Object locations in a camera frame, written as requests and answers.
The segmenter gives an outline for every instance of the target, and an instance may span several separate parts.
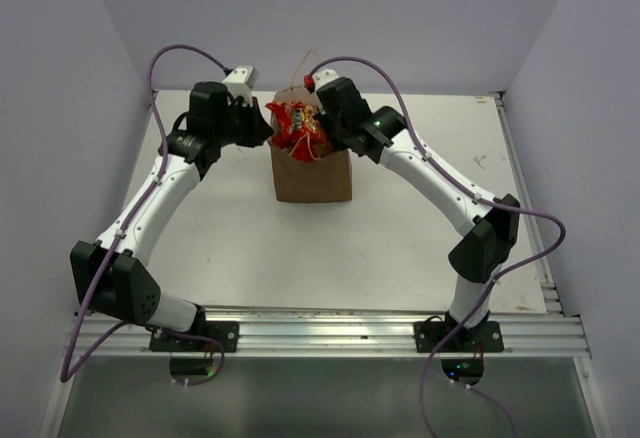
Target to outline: metal frame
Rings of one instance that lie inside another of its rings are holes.
[[[491,95],[496,103],[505,135],[507,150],[515,175],[518,195],[523,204],[531,206],[522,170],[515,152],[501,96]],[[535,220],[525,217],[527,230],[535,251],[542,241]],[[568,318],[551,277],[548,262],[540,260],[541,287],[547,314],[493,314],[500,323],[505,352],[499,359],[523,357],[573,358],[585,403],[597,437],[609,438],[611,429],[604,406],[591,372],[590,353],[580,318]],[[240,336],[237,357],[298,357],[298,358],[424,358],[415,349],[413,323],[442,312],[295,310],[262,308],[206,307],[208,321],[237,321]],[[78,340],[78,354],[104,333],[116,320],[93,315],[86,319]],[[139,327],[119,330],[94,353],[100,357],[158,357],[166,353],[148,350],[150,335]],[[447,357],[463,355],[447,354]],[[49,401],[40,436],[56,436],[73,381],[56,383]]]
[[[441,313],[322,311],[286,309],[232,309],[207,307],[208,321],[240,323],[238,348],[242,357],[378,357],[419,356],[413,323]],[[492,315],[500,323],[504,358],[588,357],[579,318],[548,315]],[[78,340],[84,351],[116,320],[92,316],[85,320]],[[168,356],[148,351],[149,333],[140,327],[123,328],[107,340],[95,356]],[[447,357],[466,356],[464,354]]]

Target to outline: glass panel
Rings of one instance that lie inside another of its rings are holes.
[[[168,359],[94,358],[76,379],[62,438],[424,437],[424,360],[231,357],[213,382],[171,385]],[[443,437],[508,437],[493,404],[437,376],[427,403]],[[478,385],[505,403],[522,437],[592,437],[571,359],[489,359]]]

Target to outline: black mounting bracket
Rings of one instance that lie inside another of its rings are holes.
[[[201,336],[208,336],[216,340],[226,353],[235,353],[240,337],[240,324],[237,321],[208,321],[201,331]],[[204,351],[206,346],[202,341],[180,340],[165,333],[159,338],[151,335],[149,351],[159,353],[191,353]]]
[[[449,333],[455,324],[445,317],[445,321],[430,318],[413,324],[413,338],[418,353],[431,353],[436,345]],[[460,332],[447,341],[439,353],[474,353],[482,345],[484,353],[502,353],[504,342],[500,324],[497,321],[484,321],[472,330]]]

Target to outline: brown paper bag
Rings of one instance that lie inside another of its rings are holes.
[[[304,87],[276,93],[273,101],[317,105]],[[269,141],[276,199],[287,203],[328,203],[351,200],[351,159],[348,151],[333,152],[319,161],[303,163]]]

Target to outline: red snack bag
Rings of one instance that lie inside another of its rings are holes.
[[[277,126],[271,141],[290,156],[304,163],[317,161],[332,148],[320,123],[314,118],[318,107],[302,102],[267,103]]]

